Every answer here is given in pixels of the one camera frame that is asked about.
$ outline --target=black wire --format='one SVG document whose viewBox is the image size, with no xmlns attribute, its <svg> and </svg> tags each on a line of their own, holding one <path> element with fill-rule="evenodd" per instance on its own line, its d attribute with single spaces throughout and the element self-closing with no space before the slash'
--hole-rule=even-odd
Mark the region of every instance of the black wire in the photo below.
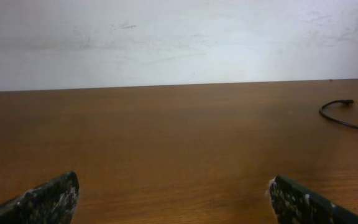
<svg viewBox="0 0 358 224">
<path fill-rule="evenodd" d="M 323 110 L 324 110 L 325 107 L 327 107 L 327 106 L 329 106 L 329 105 L 331 105 L 331 104 L 333 104 L 333 103 L 344 103 L 344 104 L 346 104 L 346 105 L 349 105 L 349 104 L 354 103 L 354 100 L 334 100 L 334 101 L 332 101 L 332 102 L 329 102 L 329 103 L 323 105 L 323 106 L 320 108 L 319 112 L 320 112 L 320 114 L 321 114 L 323 117 L 325 117 L 326 119 L 328 119 L 328 120 L 330 120 L 330 121 L 334 121 L 334 122 L 337 122 L 337 123 L 339 123 L 339 124 L 343 124 L 343 125 L 345 125 L 345 126 L 347 126 L 347 127 L 350 127 L 350 128 L 356 128 L 356 129 L 358 129 L 358 126 L 357 126 L 357 125 L 349 124 L 349 123 L 347 123 L 347 122 L 345 122 L 345 121 L 340 121 L 340 120 L 338 120 L 338 119 L 332 118 L 332 117 L 326 115 L 326 114 L 323 112 Z"/>
</svg>

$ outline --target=speckled black object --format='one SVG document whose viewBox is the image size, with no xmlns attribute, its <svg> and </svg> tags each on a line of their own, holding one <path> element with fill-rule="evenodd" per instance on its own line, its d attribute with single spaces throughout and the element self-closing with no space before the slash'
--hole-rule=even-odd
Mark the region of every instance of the speckled black object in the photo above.
<svg viewBox="0 0 358 224">
<path fill-rule="evenodd" d="M 78 197 L 77 176 L 67 172 L 0 205 L 0 224 L 69 224 Z"/>
<path fill-rule="evenodd" d="M 289 178 L 277 176 L 271 180 L 269 193 L 278 223 L 358 223 L 358 215 Z"/>
</svg>

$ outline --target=wall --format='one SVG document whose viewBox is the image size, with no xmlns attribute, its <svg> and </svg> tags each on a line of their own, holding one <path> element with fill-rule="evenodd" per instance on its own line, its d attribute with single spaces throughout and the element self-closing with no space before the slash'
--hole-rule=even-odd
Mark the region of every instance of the wall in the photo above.
<svg viewBox="0 0 358 224">
<path fill-rule="evenodd" d="M 358 78 L 358 1 L 0 0 L 0 91 Z"/>
</svg>

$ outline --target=wooden table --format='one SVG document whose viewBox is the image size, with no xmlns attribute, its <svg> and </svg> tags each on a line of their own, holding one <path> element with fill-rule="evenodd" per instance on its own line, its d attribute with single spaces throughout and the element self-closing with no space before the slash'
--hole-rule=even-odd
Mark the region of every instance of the wooden table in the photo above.
<svg viewBox="0 0 358 224">
<path fill-rule="evenodd" d="M 68 170 L 72 223 L 276 223 L 286 174 L 358 213 L 358 80 L 0 93 L 0 203 Z"/>
</svg>

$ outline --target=black cable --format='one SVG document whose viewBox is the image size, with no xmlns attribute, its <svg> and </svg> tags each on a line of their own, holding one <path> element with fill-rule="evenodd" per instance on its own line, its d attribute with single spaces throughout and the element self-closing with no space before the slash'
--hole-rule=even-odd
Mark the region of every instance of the black cable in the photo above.
<svg viewBox="0 0 358 224">
<path fill-rule="evenodd" d="M 357 126 L 357 125 L 349 124 L 349 123 L 347 123 L 347 122 L 345 122 L 345 121 L 340 121 L 340 120 L 338 120 L 338 119 L 332 118 L 332 117 L 326 115 L 326 114 L 323 112 L 323 110 L 324 110 L 325 107 L 327 107 L 327 106 L 329 106 L 329 105 L 331 105 L 331 104 L 333 104 L 333 103 L 344 103 L 344 104 L 346 104 L 346 105 L 349 105 L 349 104 L 354 103 L 354 100 L 334 100 L 334 101 L 332 101 L 332 102 L 329 102 L 329 103 L 323 105 L 323 106 L 320 108 L 319 112 L 320 112 L 320 114 L 321 114 L 323 117 L 325 117 L 326 119 L 328 119 L 328 120 L 330 120 L 330 121 L 334 121 L 334 122 L 337 122 L 337 123 L 339 123 L 339 124 L 343 124 L 343 125 L 345 125 L 345 126 L 347 126 L 347 127 L 350 127 L 350 128 L 356 128 L 356 129 L 358 129 L 358 126 Z"/>
</svg>

